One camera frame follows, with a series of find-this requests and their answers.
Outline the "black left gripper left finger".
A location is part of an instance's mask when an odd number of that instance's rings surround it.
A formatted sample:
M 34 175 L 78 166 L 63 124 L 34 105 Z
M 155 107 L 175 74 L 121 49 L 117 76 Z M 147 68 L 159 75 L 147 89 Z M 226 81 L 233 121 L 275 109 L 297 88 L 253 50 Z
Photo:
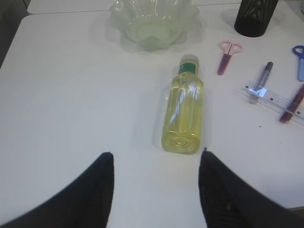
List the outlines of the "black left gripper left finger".
M 105 228 L 114 193 L 114 156 L 102 153 L 58 194 L 4 228 Z

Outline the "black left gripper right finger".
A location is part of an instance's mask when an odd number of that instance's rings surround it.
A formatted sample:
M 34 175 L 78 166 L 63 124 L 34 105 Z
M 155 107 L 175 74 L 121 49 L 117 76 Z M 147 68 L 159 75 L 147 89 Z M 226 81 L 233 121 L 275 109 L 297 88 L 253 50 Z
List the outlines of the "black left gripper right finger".
M 302 228 L 303 217 L 270 200 L 204 149 L 199 196 L 208 228 Z

